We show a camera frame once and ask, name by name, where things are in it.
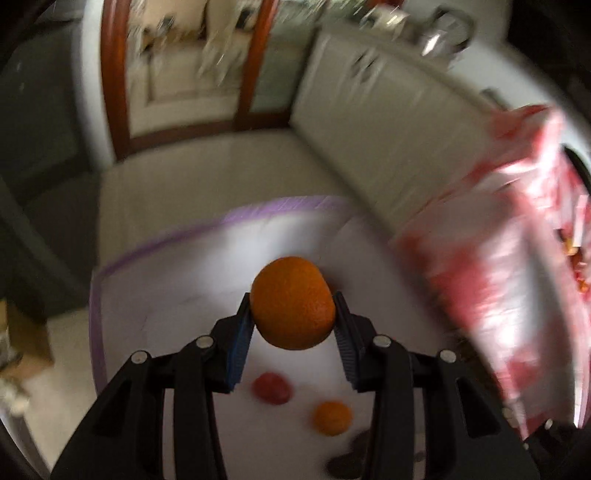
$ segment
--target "metal bolt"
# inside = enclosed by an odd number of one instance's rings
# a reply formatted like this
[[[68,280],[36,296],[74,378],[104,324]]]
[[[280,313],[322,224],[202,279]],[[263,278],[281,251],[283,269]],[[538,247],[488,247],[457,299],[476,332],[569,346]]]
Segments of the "metal bolt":
[[[195,344],[197,347],[205,350],[213,346],[213,338],[211,338],[209,335],[203,335],[195,341]]]
[[[451,350],[442,350],[441,353],[439,353],[439,357],[448,364],[455,363],[457,360],[456,354]]]
[[[143,350],[138,350],[131,356],[131,361],[136,365],[143,364],[148,359],[148,354]]]
[[[386,335],[376,335],[373,339],[374,345],[379,348],[388,348],[392,345],[392,339]]]

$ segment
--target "brown box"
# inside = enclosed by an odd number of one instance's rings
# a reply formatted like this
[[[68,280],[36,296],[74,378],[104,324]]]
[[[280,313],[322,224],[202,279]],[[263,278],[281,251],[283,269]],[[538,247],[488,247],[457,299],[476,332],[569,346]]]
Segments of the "brown box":
[[[33,322],[6,300],[0,300],[0,332],[6,329],[10,345],[19,355],[0,371],[0,377],[22,381],[53,365],[46,326]]]

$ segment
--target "red tomato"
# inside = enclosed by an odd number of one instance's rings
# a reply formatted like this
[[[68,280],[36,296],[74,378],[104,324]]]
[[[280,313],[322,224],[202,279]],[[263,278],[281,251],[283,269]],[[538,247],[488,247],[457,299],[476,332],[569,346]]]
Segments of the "red tomato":
[[[291,400],[294,390],[281,375],[273,372],[263,373],[252,383],[252,392],[260,400],[271,405],[283,405]]]

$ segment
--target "brown door frame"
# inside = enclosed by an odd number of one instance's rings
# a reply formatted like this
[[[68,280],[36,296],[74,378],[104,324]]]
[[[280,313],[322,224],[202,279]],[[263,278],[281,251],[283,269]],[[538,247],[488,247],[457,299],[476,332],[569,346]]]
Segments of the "brown door frame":
[[[131,138],[125,85],[125,56],[131,0],[105,0],[100,34],[100,62],[105,109],[117,161],[123,161],[138,151],[176,141],[232,131],[287,127],[289,109],[269,113],[250,111],[279,1],[261,2],[244,65],[238,109],[232,120],[169,128]]]

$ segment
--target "orange fruit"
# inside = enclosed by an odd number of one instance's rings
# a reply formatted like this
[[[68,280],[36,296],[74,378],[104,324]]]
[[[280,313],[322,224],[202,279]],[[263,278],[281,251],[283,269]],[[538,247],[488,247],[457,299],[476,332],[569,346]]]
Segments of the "orange fruit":
[[[353,421],[351,409],[341,401],[325,401],[316,407],[312,423],[320,433],[334,437],[349,430]]]
[[[335,323],[335,303],[320,270],[304,258],[279,258],[252,283],[251,312],[271,345],[305,350],[318,345]]]

